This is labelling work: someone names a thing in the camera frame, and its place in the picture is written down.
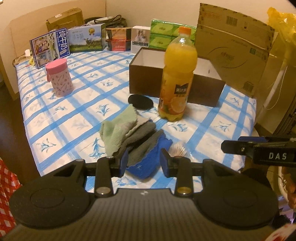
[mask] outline bottle label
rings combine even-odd
[[[158,108],[170,115],[182,114],[186,107],[191,80],[192,77],[179,79],[164,72]]]
[[[185,95],[187,92],[188,83],[184,85],[176,85],[175,87],[175,94],[176,95]]]

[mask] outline black round pad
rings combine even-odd
[[[38,179],[16,190],[9,205],[14,218],[33,228],[67,225],[84,215],[89,194],[67,177]]]
[[[230,229],[260,228],[268,225],[278,211],[272,189],[246,177],[217,178],[197,196],[200,211]]]
[[[146,96],[134,94],[128,98],[128,102],[138,110],[149,110],[153,107],[153,101]]]

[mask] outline blue checkered mattress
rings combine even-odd
[[[133,54],[127,52],[73,53],[68,67],[75,90],[57,98],[46,80],[45,68],[36,69],[28,62],[17,65],[18,85],[24,125],[35,163],[41,175],[49,173],[77,158],[96,162],[105,156],[99,129],[103,120],[112,120],[128,105],[129,63]],[[225,86],[217,107],[187,104],[181,121],[171,123],[159,118],[158,98],[154,107],[139,111],[150,117],[173,142],[183,141],[195,161],[212,158],[238,170],[244,158],[224,154],[223,140],[236,140],[252,133],[256,100]],[[161,168],[151,178],[139,180],[128,172],[113,178],[114,190],[126,188],[172,188],[175,178],[166,178]],[[94,177],[89,177],[87,191],[93,191]],[[199,177],[194,190],[202,189]]]

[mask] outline gray cloth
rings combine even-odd
[[[149,151],[151,151],[155,145],[157,144],[157,140],[160,135],[164,134],[163,130],[159,130],[155,132],[148,140],[146,140],[142,145],[138,148],[134,149],[128,155],[128,167],[137,164],[142,161],[142,159],[146,156]]]
[[[163,131],[156,132],[155,127],[155,123],[148,121],[122,143],[119,154],[122,154],[125,149],[128,150],[128,166],[140,162],[147,151],[155,146],[158,137],[163,133]]]

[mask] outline stack of cloths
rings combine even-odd
[[[172,140],[165,137],[163,130],[148,118],[137,114],[129,105],[112,121],[103,121],[100,129],[108,156],[116,156],[128,150],[127,169],[133,175],[144,179],[159,166],[160,150],[168,150]]]

